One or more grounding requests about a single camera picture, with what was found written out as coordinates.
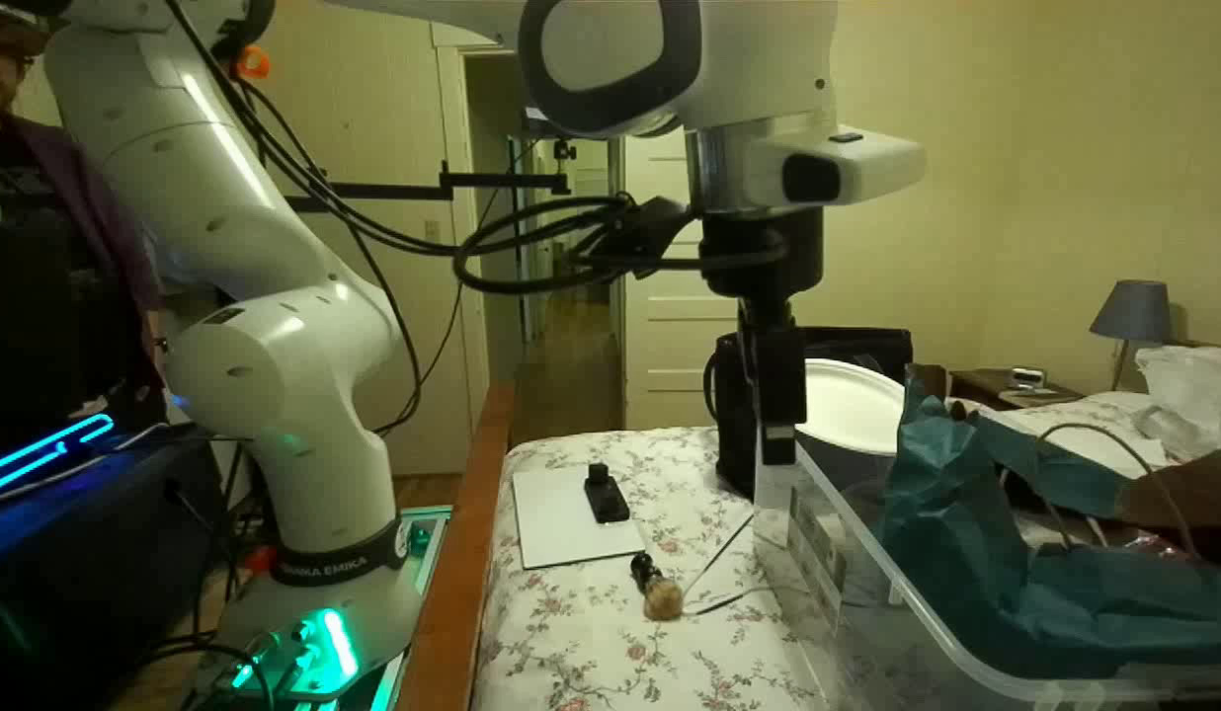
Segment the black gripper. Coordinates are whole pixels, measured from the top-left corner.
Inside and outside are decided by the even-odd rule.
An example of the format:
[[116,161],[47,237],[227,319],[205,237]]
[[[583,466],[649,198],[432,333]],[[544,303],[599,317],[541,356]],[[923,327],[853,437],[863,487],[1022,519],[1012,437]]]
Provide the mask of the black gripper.
[[822,281],[822,212],[709,216],[699,271],[715,296],[739,303],[739,346],[759,389],[761,464],[788,466],[801,419],[801,341],[789,299]]

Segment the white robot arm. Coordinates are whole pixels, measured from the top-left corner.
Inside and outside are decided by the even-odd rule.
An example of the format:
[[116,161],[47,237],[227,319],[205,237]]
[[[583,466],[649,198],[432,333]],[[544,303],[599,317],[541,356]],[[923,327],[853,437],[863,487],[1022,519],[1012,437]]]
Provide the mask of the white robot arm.
[[[171,341],[194,421],[254,448],[291,587],[387,582],[387,448],[354,385],[399,337],[382,292],[281,198],[212,80],[261,0],[47,0],[68,133],[158,248],[229,303]],[[789,296],[819,281],[830,204],[914,187],[914,140],[846,128],[830,77],[836,0],[336,0],[511,49],[568,133],[685,133],[699,271],[739,303],[759,450],[806,419]]]

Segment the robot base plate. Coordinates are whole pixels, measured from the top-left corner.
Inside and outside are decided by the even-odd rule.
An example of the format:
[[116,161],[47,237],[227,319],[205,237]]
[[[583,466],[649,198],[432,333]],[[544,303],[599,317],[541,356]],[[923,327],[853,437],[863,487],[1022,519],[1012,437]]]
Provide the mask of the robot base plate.
[[378,711],[394,699],[432,573],[452,526],[448,507],[407,507],[394,570],[329,587],[250,585],[196,662],[187,711]]

